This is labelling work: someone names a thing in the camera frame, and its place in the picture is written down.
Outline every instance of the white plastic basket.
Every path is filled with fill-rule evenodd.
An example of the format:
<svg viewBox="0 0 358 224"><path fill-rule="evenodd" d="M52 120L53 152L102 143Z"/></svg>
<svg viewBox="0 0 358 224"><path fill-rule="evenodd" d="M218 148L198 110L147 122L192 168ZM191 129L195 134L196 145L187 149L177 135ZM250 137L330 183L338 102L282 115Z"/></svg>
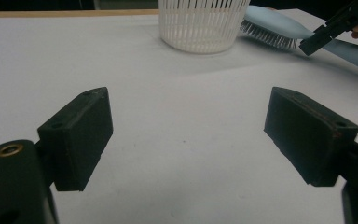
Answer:
<svg viewBox="0 0 358 224"><path fill-rule="evenodd" d="M176 49L216 53L229 49L250 0L158 0L159 33Z"/></svg>

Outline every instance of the plastic basket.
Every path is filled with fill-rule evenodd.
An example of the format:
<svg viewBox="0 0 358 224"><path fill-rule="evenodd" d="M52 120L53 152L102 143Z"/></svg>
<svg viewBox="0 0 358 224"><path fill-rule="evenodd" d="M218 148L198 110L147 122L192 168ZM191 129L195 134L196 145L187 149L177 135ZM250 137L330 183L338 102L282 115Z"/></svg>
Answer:
<svg viewBox="0 0 358 224"><path fill-rule="evenodd" d="M216 53L229 49L250 0L158 0L159 33L176 49Z"/></svg>

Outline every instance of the white table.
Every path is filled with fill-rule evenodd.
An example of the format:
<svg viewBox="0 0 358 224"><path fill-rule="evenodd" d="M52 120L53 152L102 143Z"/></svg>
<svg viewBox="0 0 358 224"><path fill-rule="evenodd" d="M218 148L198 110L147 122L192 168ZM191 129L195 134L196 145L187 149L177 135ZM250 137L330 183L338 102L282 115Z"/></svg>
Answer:
<svg viewBox="0 0 358 224"><path fill-rule="evenodd" d="M159 38L157 15L0 18L0 144L36 142L43 122L101 86L115 133L85 191L51 187L61 223L343 223L344 180L307 186L263 128L273 86L358 124L357 67L246 37L185 53Z"/></svg>

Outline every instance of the hair brush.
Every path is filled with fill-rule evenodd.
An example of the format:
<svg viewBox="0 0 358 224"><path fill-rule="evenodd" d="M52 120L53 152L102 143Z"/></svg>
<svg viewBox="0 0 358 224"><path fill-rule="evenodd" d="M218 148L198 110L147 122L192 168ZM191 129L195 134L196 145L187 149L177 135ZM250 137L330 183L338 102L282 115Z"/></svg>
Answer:
<svg viewBox="0 0 358 224"><path fill-rule="evenodd" d="M308 39L314 32L283 14L264 7L248 6L241 30L277 49L295 49L298 39ZM332 39L324 49L358 66L358 45Z"/></svg>

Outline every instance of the brush bristles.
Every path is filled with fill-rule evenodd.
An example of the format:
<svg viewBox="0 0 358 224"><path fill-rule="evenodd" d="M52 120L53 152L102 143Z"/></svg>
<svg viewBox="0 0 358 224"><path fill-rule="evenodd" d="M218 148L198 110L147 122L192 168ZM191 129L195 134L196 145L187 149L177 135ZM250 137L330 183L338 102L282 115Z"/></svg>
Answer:
<svg viewBox="0 0 358 224"><path fill-rule="evenodd" d="M257 26L248 21L242 22L241 31L277 49L296 48L297 39L292 39L282 35L278 35L274 32L266 30L265 28Z"/></svg>

